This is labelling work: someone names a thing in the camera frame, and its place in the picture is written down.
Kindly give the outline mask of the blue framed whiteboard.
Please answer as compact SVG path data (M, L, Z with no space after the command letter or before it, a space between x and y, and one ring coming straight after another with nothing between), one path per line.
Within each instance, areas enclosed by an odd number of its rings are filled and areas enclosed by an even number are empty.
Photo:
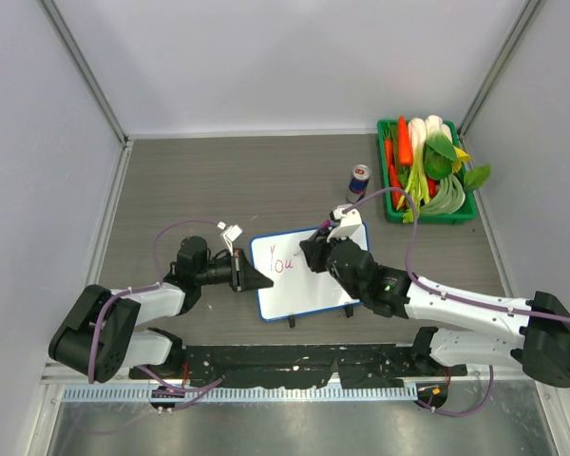
M315 231L313 227L251 239L253 266L274 282L271 288L256 292L262 320L287 319L359 303L329 273L317 274L308 268L299 242Z

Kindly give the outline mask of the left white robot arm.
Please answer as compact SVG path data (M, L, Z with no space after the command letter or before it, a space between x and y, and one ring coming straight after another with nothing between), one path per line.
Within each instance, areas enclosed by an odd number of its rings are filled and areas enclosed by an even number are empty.
M234 292L267 289L274 282L251 265L239 248L210 255L206 240L185 238L162 282L139 289L86 286L48 345L50 359L105 383L122 368L150 366L161 378L176 377L183 366L182 342L157 329L137 327L189 312L208 285Z

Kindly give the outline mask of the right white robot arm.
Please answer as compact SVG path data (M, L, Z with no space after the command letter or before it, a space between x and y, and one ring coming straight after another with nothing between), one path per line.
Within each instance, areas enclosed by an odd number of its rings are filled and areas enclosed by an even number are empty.
M531 299L506 298L450 288L381 265L351 238L330 238L325 229L299 246L312 272L329 274L374 314L460 328L419 331L419 346L409 353L418 373L465 364L500 366L570 388L570 313L554 295L537 291Z

